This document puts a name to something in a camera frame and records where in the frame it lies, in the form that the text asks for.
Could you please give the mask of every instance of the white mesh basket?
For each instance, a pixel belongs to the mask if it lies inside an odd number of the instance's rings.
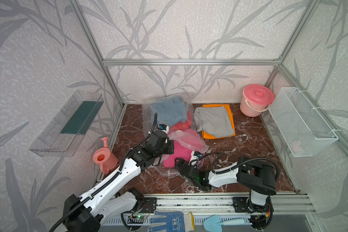
[[[293,156],[315,155],[338,140],[332,128],[298,88],[281,88],[269,112]]]

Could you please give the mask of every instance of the aluminum frame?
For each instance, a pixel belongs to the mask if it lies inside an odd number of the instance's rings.
[[[348,137],[340,130],[340,128],[334,123],[334,121],[329,117],[328,114],[320,107],[320,105],[311,97],[311,95],[305,91],[304,87],[298,82],[293,75],[288,71],[288,69],[284,65],[279,65],[277,67],[277,71],[280,72],[286,79],[286,81],[293,87],[297,87],[299,90],[304,90],[302,93],[304,96],[307,97],[307,99],[311,102],[311,104],[314,107],[318,107],[317,111],[320,113],[322,118],[325,119],[325,121],[328,123],[328,125],[334,129],[336,135],[338,136],[338,145],[342,149],[342,151],[347,155],[348,157]]]
[[[192,212],[193,215],[249,215],[235,213],[233,197],[248,197],[249,193],[180,193],[145,194],[157,197],[156,209]],[[274,214],[317,214],[307,195],[278,193],[271,196]]]
[[[124,107],[121,108],[121,110],[120,110],[120,112],[119,112],[119,114],[117,116],[116,124],[113,127],[111,135],[108,138],[108,147],[109,147],[110,150],[112,150],[113,146],[115,145],[115,142],[116,142],[116,139],[117,139],[117,134],[119,132],[119,129],[120,129],[120,126],[121,126],[121,123],[122,123],[122,119],[123,119],[123,117],[125,115],[126,106],[127,105],[124,105]]]
[[[99,65],[102,69],[102,72],[107,79],[108,84],[110,85],[113,93],[115,94],[115,96],[119,100],[120,106],[123,107],[124,102],[122,101],[122,98],[121,98],[119,92],[117,91],[116,85],[113,82],[113,79],[112,79],[110,73],[108,72],[107,67],[103,64],[103,58],[102,58],[101,52],[99,51],[97,44],[94,41],[93,35],[88,27],[88,24],[85,20],[85,17],[82,13],[82,10],[81,10],[81,7],[80,7],[78,1],[77,0],[68,0],[68,2],[70,3],[70,7],[71,7],[72,11],[75,13],[76,18],[79,21],[79,24],[81,25],[81,29],[83,30],[90,46],[92,47],[93,53],[94,53],[95,57],[97,58],[97,62],[99,63]]]
[[[278,58],[279,59],[278,65],[282,64],[284,62],[284,60],[286,59],[291,48],[293,47],[293,45],[297,41],[297,39],[300,36],[300,34],[302,33],[303,29],[306,27],[308,21],[311,19],[312,15],[315,12],[319,3],[320,3],[320,0],[310,0],[308,2],[307,7],[305,8],[302,16],[300,17],[297,26],[295,27],[294,31],[292,32],[292,34],[288,40],[288,43],[286,44],[286,46],[282,50],[281,55]],[[272,82],[274,81],[274,79],[276,77],[277,66],[274,67],[273,71],[271,72],[271,74],[268,77],[268,80],[265,84],[265,86],[267,88],[269,88],[269,86],[272,84]]]
[[[278,65],[278,59],[105,59],[106,66],[116,65]]]

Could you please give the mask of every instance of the marble floor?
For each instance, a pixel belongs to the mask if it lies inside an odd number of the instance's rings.
[[[231,165],[238,160],[239,156],[268,157],[277,161],[281,168],[281,174],[276,189],[279,192],[293,192],[294,188],[284,171],[276,150],[268,136],[268,133],[260,117],[250,118],[240,111],[240,104],[230,104],[235,123],[236,136],[205,140],[209,146],[208,152],[222,151],[227,154],[223,158],[222,167]],[[118,136],[113,146],[113,154],[119,163],[130,147],[143,140],[142,130],[142,106],[128,105],[121,123]],[[200,170],[210,169],[210,165],[216,156],[205,158],[204,165]],[[198,193],[200,192],[191,182],[179,175],[163,176],[155,168],[146,169],[139,176],[128,182],[121,190],[124,193],[130,188],[136,188],[143,194],[153,193]],[[249,188],[239,184],[223,185],[212,189],[211,192],[248,192]]]

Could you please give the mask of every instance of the blue dotted glove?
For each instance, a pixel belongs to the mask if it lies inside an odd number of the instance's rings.
[[[181,211],[159,211],[156,210],[153,217],[149,219],[152,224],[148,232],[188,232],[195,230],[192,213],[183,214]]]

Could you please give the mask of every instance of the wall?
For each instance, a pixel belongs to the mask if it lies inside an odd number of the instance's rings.
[[[275,59],[308,0],[79,2],[104,59]],[[264,85],[270,70],[110,67],[125,102],[182,91],[195,92],[194,102],[240,102],[241,90]]]
[[[321,1],[284,65],[348,136],[348,1]],[[289,84],[280,74],[271,89]],[[292,156],[263,114],[294,186],[307,193],[327,231],[348,231],[348,158],[337,142],[311,157]]]
[[[284,65],[348,137],[348,1],[324,3]]]
[[[74,156],[29,151],[75,90],[105,102]],[[0,231],[46,232],[91,187],[119,109],[67,1],[0,1]]]

